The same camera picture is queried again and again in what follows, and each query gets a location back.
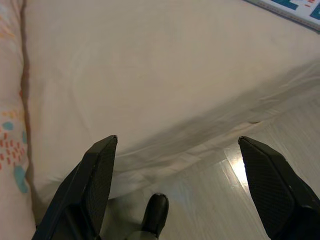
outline bed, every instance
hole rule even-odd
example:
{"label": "bed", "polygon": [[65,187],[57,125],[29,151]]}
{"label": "bed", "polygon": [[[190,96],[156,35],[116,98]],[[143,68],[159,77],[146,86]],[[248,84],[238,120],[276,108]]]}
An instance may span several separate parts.
{"label": "bed", "polygon": [[320,94],[319,35],[242,0],[27,0],[22,36],[37,221],[108,135],[115,198]]}

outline book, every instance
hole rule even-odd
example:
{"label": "book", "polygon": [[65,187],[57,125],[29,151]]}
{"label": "book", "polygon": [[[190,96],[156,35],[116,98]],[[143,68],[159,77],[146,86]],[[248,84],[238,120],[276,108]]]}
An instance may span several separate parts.
{"label": "book", "polygon": [[320,33],[320,0],[247,0]]}

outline light wooden floor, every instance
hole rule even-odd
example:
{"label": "light wooden floor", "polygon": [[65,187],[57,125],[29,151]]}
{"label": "light wooden floor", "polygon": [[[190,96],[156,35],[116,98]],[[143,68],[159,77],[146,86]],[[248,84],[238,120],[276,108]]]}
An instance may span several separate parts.
{"label": "light wooden floor", "polygon": [[[281,152],[320,196],[320,100],[283,114],[249,137]],[[237,140],[220,152],[148,188],[109,202],[103,239],[123,240],[138,229],[149,197],[170,201],[162,240],[266,240],[250,197]]]}

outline patterned pillowcase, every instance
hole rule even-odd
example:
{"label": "patterned pillowcase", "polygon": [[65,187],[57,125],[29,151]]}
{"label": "patterned pillowcase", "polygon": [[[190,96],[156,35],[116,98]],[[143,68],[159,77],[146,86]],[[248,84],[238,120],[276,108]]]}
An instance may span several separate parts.
{"label": "patterned pillowcase", "polygon": [[0,0],[0,239],[30,240],[35,232],[24,108],[21,99],[22,0]]}

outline black shoe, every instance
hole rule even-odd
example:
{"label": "black shoe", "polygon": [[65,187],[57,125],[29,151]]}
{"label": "black shoe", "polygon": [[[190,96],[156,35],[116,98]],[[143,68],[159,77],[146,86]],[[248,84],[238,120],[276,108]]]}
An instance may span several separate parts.
{"label": "black shoe", "polygon": [[164,228],[169,211],[169,200],[162,193],[155,193],[146,206],[142,221],[142,231],[152,233],[156,238]]}

